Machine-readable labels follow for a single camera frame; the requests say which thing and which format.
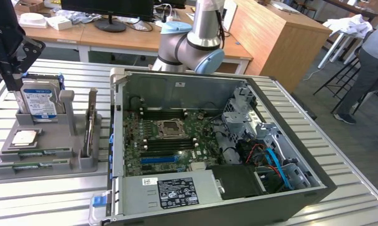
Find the open computer tower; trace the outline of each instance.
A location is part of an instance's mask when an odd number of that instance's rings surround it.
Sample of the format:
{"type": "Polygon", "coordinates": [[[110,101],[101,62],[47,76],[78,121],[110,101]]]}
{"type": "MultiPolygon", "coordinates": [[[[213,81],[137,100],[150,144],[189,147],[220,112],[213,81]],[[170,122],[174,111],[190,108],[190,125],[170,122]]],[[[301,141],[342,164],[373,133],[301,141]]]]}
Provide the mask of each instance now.
{"type": "Polygon", "coordinates": [[[109,223],[266,225],[336,190],[260,77],[113,74],[109,223]]]}

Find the aluminum table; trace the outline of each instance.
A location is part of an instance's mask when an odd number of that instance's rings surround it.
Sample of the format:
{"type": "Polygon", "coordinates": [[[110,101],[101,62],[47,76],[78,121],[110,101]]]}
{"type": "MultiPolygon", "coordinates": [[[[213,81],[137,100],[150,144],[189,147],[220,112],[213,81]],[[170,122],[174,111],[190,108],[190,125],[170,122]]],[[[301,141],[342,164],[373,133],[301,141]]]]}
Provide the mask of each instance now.
{"type": "MultiPolygon", "coordinates": [[[[119,65],[38,60],[33,73],[66,77],[66,89],[77,93],[75,113],[83,113],[91,87],[98,87],[98,110],[103,115],[99,169],[93,173],[0,181],[0,225],[89,225],[90,198],[107,189],[110,70],[119,65]]],[[[257,83],[304,141],[316,159],[338,185],[320,204],[308,206],[278,226],[378,226],[378,191],[350,162],[329,136],[302,110],[281,84],[268,77],[257,83]]],[[[15,96],[0,84],[0,149],[15,123],[15,96]]],[[[260,107],[268,121],[268,112],[260,107]]]]}

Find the motherboard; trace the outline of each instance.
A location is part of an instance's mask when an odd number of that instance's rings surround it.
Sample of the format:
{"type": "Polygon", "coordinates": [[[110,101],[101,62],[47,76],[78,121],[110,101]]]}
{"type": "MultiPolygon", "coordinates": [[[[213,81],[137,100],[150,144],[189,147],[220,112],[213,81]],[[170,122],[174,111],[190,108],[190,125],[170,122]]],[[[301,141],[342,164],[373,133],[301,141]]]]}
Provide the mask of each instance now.
{"type": "Polygon", "coordinates": [[[125,112],[126,176],[205,170],[224,162],[212,117],[179,111],[125,112]]]}

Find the blue hard drive label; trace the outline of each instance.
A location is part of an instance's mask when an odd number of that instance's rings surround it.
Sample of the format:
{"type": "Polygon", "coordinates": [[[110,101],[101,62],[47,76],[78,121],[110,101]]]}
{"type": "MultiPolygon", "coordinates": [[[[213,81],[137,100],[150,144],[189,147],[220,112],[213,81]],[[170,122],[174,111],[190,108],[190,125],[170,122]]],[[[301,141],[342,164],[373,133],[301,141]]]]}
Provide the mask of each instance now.
{"type": "Polygon", "coordinates": [[[193,178],[158,181],[159,199],[163,209],[199,204],[193,178]]]}
{"type": "Polygon", "coordinates": [[[51,101],[54,93],[50,89],[25,89],[25,95],[31,115],[35,118],[53,119],[57,117],[57,105],[51,101]]]}

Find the hard drive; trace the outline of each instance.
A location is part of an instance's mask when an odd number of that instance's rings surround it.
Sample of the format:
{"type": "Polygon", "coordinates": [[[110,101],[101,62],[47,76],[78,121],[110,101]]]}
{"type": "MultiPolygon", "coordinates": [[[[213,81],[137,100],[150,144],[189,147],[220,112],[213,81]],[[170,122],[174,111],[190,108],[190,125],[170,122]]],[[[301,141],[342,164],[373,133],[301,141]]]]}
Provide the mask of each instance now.
{"type": "Polygon", "coordinates": [[[65,89],[63,75],[27,74],[23,78],[22,95],[27,106],[23,114],[31,114],[34,121],[58,121],[58,114],[65,114],[65,104],[59,95],[65,89]]]}

